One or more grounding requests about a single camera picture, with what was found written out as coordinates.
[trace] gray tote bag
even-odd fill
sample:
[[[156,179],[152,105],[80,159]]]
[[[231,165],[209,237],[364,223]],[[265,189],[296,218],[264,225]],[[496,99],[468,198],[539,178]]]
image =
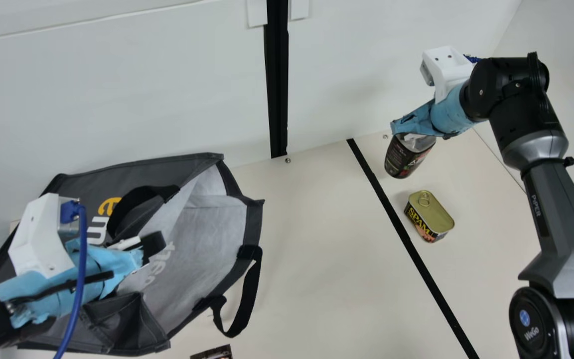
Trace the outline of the gray tote bag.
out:
[[[161,232],[167,246],[128,276],[113,295],[82,307],[69,352],[139,356],[169,348],[169,339],[212,309],[228,337],[248,325],[260,278],[262,200],[242,195],[223,155],[198,153],[130,162],[79,175],[57,175],[44,193],[80,198],[89,243],[111,245]],[[0,282],[14,276],[0,249]],[[223,328],[223,293],[247,271],[241,305]],[[56,350],[68,318],[19,348]]]

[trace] blue cable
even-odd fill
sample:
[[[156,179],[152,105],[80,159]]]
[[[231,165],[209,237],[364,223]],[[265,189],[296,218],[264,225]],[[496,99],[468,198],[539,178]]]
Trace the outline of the blue cable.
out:
[[[469,61],[471,61],[471,63],[479,63],[480,61],[483,60],[480,57],[469,56],[469,55],[464,55],[464,57],[466,57]]]
[[[77,275],[77,289],[75,291],[75,300],[72,304],[72,312],[70,314],[70,320],[68,320],[68,327],[66,329],[66,334],[63,336],[61,345],[54,355],[54,359],[61,359],[63,354],[68,349],[70,339],[75,332],[75,326],[77,325],[77,318],[79,316],[79,311],[81,309],[81,304],[84,297],[84,284],[86,283],[86,259],[87,259],[87,218],[86,218],[86,208],[83,206],[77,206],[77,213],[79,214],[79,271]]]

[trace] white tabletop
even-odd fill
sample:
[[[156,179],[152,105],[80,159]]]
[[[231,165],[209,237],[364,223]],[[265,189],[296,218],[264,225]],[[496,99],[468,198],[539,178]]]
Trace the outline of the white tabletop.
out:
[[[517,358],[508,305],[528,283],[519,272],[539,252],[526,194],[474,131],[438,140],[406,179],[384,170],[389,139],[356,139],[414,246],[481,358]],[[429,190],[455,220],[444,239],[426,243],[404,216],[410,193]]]
[[[290,164],[233,170],[243,193],[267,200],[261,283],[247,329],[228,339],[205,312],[170,350],[148,358],[188,359],[225,344],[242,359],[464,358],[348,145],[290,157]],[[241,284],[226,293],[225,326]],[[12,354],[3,359],[54,353]]]

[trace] yellow tin can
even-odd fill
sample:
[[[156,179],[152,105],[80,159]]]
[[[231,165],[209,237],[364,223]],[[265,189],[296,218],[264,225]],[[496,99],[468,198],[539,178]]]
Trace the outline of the yellow tin can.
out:
[[[415,225],[418,234],[429,243],[444,238],[455,226],[453,218],[430,191],[412,193],[405,207],[405,214]]]

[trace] black bag strap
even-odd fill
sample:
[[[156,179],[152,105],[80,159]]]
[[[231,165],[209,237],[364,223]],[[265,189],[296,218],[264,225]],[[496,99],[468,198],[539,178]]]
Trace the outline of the black bag strap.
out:
[[[233,338],[240,334],[249,323],[251,312],[256,302],[258,292],[258,281],[260,280],[260,266],[263,259],[263,250],[257,245],[242,245],[237,256],[239,259],[254,260],[256,263],[251,267],[245,276],[243,283],[243,293],[241,296],[241,305],[239,306],[232,326],[226,332],[223,330],[223,320],[221,319],[221,309],[227,302],[225,296],[217,296],[209,302],[212,312],[214,312],[214,324],[226,337]]]
[[[156,196],[161,197],[163,202],[167,202],[174,197],[178,191],[180,191],[180,188],[175,184],[171,186],[142,186],[129,191],[119,200],[119,203],[114,206],[114,209],[112,209],[112,215],[106,227],[107,232],[112,238],[115,238],[119,224],[123,222],[125,216],[127,216],[132,209]]]

